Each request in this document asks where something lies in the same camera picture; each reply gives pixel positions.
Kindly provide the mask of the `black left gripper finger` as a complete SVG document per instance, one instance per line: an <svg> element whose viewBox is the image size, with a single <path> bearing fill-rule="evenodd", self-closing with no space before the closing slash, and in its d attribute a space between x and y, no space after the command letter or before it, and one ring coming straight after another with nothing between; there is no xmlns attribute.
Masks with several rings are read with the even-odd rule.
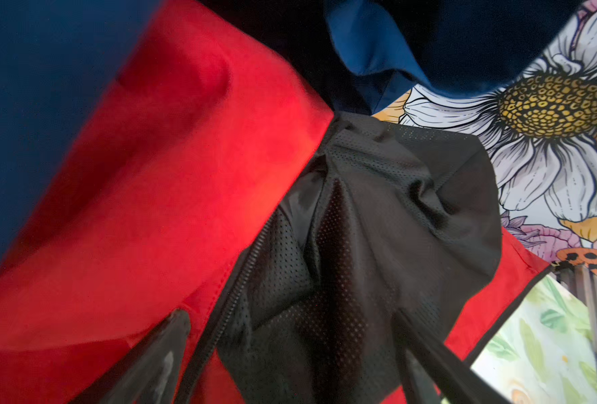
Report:
<svg viewBox="0 0 597 404"><path fill-rule="evenodd" d="M172 403L191 331L185 311L173 311L73 403Z"/></svg>

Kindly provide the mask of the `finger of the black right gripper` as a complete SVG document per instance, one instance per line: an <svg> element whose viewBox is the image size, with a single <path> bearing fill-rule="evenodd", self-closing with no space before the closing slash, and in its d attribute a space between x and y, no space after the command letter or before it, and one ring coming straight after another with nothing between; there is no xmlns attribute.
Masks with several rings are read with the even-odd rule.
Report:
<svg viewBox="0 0 597 404"><path fill-rule="evenodd" d="M392 331L406 402L440 403L444 398L451 403L508 402L407 312L394 313Z"/></svg>

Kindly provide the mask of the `red black-lined jacket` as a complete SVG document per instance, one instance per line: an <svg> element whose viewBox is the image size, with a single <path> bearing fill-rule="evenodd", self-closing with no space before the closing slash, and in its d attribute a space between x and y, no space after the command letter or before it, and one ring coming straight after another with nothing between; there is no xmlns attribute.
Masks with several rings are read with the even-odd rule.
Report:
<svg viewBox="0 0 597 404"><path fill-rule="evenodd" d="M167 1L0 265L0 403L73 403L177 310L172 403L409 403L396 311L472 370L546 273L478 138L334 112Z"/></svg>

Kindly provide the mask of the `navy blue cloth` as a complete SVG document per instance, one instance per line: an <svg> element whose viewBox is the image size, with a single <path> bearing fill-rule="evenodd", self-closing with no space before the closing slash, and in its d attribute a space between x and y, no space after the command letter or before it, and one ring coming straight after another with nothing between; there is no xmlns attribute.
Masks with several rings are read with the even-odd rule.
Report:
<svg viewBox="0 0 597 404"><path fill-rule="evenodd" d="M332 106L375 113L416 84L509 82L577 1L210 1ZM0 261L161 1L0 1Z"/></svg>

